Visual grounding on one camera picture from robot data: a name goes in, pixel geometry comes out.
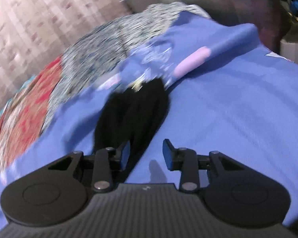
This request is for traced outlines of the blue printed bedsheet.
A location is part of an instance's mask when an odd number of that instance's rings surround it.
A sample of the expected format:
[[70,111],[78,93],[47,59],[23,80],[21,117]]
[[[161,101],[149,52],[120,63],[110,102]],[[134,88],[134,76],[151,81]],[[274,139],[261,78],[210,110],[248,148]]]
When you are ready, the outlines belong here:
[[298,218],[298,65],[264,47],[254,25],[226,27],[181,12],[118,69],[116,83],[161,74],[170,93],[168,115],[129,182],[178,182],[162,154],[169,139],[220,151],[277,180],[291,196],[284,224]]

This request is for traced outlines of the floral beige curtain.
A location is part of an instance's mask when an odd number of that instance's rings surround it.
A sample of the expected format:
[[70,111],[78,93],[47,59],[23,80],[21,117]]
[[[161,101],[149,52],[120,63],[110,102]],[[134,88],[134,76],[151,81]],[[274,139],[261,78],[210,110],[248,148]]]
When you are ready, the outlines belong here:
[[120,0],[0,0],[0,110],[76,40],[126,14]]

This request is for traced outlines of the black pants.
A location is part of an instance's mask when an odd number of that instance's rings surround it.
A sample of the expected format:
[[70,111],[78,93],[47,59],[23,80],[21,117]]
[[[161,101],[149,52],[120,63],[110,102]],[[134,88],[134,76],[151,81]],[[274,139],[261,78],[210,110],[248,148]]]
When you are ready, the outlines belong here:
[[117,149],[130,142],[130,155],[123,171],[114,171],[115,182],[125,182],[138,163],[169,109],[169,96],[162,79],[142,84],[138,91],[127,88],[109,95],[94,132],[93,152],[107,147]]

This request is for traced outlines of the red floral quilt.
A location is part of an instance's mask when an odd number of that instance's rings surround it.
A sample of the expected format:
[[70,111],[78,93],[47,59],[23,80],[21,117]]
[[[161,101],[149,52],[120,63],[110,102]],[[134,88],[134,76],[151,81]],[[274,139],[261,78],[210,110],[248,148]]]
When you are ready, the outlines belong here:
[[61,104],[164,33],[183,11],[209,17],[195,4],[152,4],[95,27],[27,80],[0,111],[0,173],[48,128]]

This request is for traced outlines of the clear teal-lid storage box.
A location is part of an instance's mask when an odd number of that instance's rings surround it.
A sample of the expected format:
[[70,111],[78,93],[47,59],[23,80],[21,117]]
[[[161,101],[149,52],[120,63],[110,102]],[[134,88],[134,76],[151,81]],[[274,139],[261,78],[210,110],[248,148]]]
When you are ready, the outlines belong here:
[[226,26],[252,23],[261,42],[279,53],[280,41],[290,28],[289,15],[281,0],[176,0],[195,4],[213,20]]

